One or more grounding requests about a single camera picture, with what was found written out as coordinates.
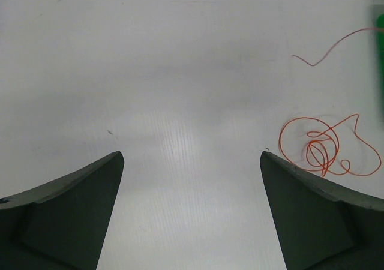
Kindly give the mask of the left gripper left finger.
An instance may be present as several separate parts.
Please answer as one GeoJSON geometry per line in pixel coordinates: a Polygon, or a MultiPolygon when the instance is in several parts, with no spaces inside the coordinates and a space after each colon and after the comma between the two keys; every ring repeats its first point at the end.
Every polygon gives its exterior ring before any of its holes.
{"type": "Polygon", "coordinates": [[[124,158],[92,164],[1,199],[1,269],[96,269],[124,158]]]}

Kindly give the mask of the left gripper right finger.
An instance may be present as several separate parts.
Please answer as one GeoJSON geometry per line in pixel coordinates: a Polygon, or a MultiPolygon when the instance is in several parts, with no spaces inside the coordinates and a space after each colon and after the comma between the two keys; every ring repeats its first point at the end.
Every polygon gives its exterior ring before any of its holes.
{"type": "Polygon", "coordinates": [[[260,157],[287,269],[383,269],[383,199],[260,157]]]}

